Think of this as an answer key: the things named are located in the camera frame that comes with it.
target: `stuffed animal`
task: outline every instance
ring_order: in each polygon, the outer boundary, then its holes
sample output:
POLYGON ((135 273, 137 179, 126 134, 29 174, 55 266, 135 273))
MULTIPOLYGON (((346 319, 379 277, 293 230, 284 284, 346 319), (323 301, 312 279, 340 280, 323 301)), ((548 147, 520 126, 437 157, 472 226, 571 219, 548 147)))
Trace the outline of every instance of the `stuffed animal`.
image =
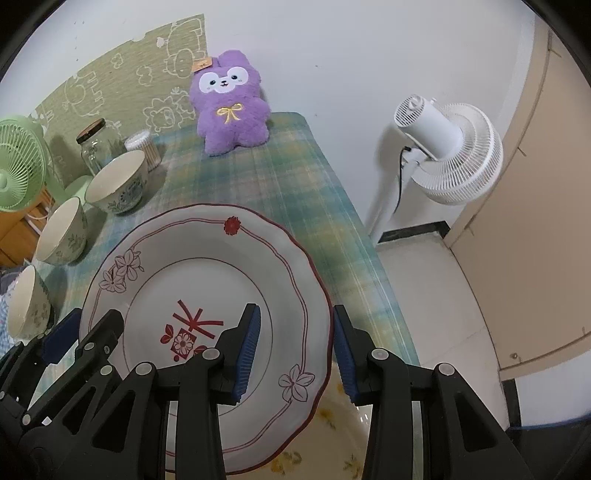
POLYGON ((221 155, 237 145, 256 147, 269 139, 271 109, 261 99, 261 77, 239 50, 228 50, 195 72, 189 97, 199 112, 197 133, 205 152, 221 155))

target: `glass jar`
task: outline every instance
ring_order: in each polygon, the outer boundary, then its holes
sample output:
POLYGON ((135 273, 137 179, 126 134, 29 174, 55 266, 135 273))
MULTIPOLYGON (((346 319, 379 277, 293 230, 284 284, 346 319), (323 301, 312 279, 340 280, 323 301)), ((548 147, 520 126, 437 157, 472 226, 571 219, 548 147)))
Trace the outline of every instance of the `glass jar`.
POLYGON ((112 128, 106 127, 104 118, 99 118, 80 132, 76 142, 82 149, 82 160, 93 175, 115 157, 125 153, 125 146, 119 135, 112 128))

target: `door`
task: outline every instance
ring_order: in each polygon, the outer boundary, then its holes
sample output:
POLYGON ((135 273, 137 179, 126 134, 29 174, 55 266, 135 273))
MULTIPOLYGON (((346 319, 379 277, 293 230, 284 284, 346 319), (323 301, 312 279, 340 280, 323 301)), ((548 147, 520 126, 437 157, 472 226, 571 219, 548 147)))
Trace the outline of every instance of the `door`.
POLYGON ((519 149, 452 246, 503 379, 591 347, 590 132, 591 89, 553 43, 519 149))

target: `large plate with red rim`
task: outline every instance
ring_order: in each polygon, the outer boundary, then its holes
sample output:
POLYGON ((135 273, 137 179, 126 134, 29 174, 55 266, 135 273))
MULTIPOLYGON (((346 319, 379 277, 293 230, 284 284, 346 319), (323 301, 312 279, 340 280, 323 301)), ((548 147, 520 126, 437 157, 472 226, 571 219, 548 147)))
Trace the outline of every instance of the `large plate with red rim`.
MULTIPOLYGON (((330 299, 286 230, 234 205, 191 205, 148 220, 100 266, 79 336, 109 309, 119 310, 125 329, 109 362, 125 377, 140 362, 169 367, 215 346, 247 303, 261 308, 248 389, 237 406, 219 406, 226 472, 244 472, 271 460, 307 425, 330 377, 330 299)), ((175 413, 172 403, 170 471, 175 413)))

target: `green fan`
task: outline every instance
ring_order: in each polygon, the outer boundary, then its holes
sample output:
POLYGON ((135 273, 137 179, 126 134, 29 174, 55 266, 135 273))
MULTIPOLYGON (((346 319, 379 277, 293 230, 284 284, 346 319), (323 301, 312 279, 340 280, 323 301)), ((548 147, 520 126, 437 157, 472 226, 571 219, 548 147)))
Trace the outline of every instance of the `green fan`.
POLYGON ((84 193, 92 177, 80 177, 64 190, 49 168, 51 162, 41 125, 20 115, 1 120, 0 210, 17 212, 29 207, 43 185, 58 205, 74 196, 84 203, 84 193))

